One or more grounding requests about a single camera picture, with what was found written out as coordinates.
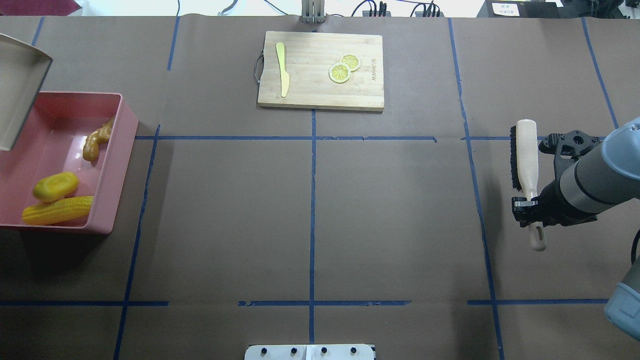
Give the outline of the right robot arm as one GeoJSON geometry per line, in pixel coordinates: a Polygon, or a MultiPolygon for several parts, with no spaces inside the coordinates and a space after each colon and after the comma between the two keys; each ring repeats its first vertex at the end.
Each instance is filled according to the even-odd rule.
{"type": "Polygon", "coordinates": [[[537,123],[523,119],[509,140],[512,186],[522,193],[511,212],[535,251],[546,249],[545,227],[592,223],[640,196],[638,118],[606,137],[572,130],[542,139],[537,123]]]}

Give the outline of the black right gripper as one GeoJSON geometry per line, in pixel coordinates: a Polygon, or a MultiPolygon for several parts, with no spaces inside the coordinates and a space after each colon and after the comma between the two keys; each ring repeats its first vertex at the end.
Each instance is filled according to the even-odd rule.
{"type": "Polygon", "coordinates": [[[571,179],[574,178],[570,167],[576,165],[603,140],[603,137],[572,130],[567,133],[551,133],[537,141],[538,152],[553,155],[554,179],[540,193],[537,191],[538,196],[532,199],[532,204],[525,201],[525,196],[512,197],[512,214],[520,227],[569,227],[592,223],[598,219],[598,212],[579,209],[569,202],[568,195],[562,191],[561,180],[566,173],[571,179]]]}

